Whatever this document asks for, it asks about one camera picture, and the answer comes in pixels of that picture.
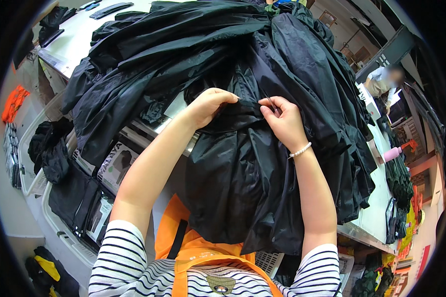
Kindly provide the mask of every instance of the sleeve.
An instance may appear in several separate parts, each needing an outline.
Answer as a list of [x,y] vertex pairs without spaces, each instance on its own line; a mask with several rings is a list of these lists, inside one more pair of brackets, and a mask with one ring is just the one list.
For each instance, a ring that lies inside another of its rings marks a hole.
[[393,95],[395,94],[396,90],[397,90],[397,88],[395,88],[395,87],[388,90],[387,106],[390,106],[391,100],[392,100]]
[[342,297],[339,284],[337,247],[326,243],[314,248],[303,258],[290,290],[305,297]]
[[373,70],[368,74],[368,78],[373,79],[374,77],[377,78],[381,75],[381,72],[383,71],[384,67],[378,67],[377,69]]
[[127,221],[107,225],[89,280],[89,296],[119,296],[143,276],[147,255],[142,233]]

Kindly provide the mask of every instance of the hand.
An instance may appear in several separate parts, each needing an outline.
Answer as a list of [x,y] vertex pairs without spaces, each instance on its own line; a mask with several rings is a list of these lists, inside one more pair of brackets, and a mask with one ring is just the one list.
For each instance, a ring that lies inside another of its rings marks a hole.
[[238,102],[239,97],[219,88],[209,88],[201,93],[181,114],[198,130],[208,125],[227,103]]
[[280,96],[271,97],[274,105],[282,110],[280,117],[276,117],[269,108],[271,103],[268,98],[259,100],[261,113],[273,130],[276,137],[292,153],[299,151],[309,142],[304,131],[301,113],[295,104]]

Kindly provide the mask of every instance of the worker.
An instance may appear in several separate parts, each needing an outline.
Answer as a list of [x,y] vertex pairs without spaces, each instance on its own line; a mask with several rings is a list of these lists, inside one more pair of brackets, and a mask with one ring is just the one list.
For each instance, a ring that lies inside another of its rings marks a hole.
[[188,210],[174,195],[160,221],[155,258],[148,263],[144,235],[152,205],[194,135],[222,104],[238,97],[210,88],[181,111],[140,154],[119,188],[106,235],[94,264],[89,296],[342,296],[337,253],[337,217],[332,195],[304,132],[295,104],[271,97],[261,112],[294,162],[304,222],[302,261],[290,287],[271,280],[242,244],[210,243],[186,227]]
[[[375,100],[381,100],[382,106],[390,114],[390,105],[393,95],[400,87],[405,78],[403,67],[397,64],[389,64],[386,67],[379,67],[369,73],[363,85]],[[388,92],[387,99],[381,99],[382,95]]]

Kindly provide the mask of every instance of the pearl bracelet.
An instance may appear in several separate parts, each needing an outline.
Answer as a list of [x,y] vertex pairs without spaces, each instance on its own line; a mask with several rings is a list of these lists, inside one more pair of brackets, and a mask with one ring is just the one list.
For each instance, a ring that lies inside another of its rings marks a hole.
[[294,157],[300,155],[301,153],[305,152],[310,147],[310,145],[312,145],[312,142],[309,142],[306,146],[303,147],[302,150],[296,151],[295,153],[290,153],[288,159],[294,158]]

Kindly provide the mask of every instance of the woman's left hand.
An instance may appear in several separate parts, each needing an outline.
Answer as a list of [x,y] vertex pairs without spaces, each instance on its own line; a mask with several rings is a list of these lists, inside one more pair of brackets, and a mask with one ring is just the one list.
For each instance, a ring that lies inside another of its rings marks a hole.
[[238,96],[219,88],[203,91],[179,116],[184,117],[195,130],[208,125],[220,107],[227,103],[238,102]]

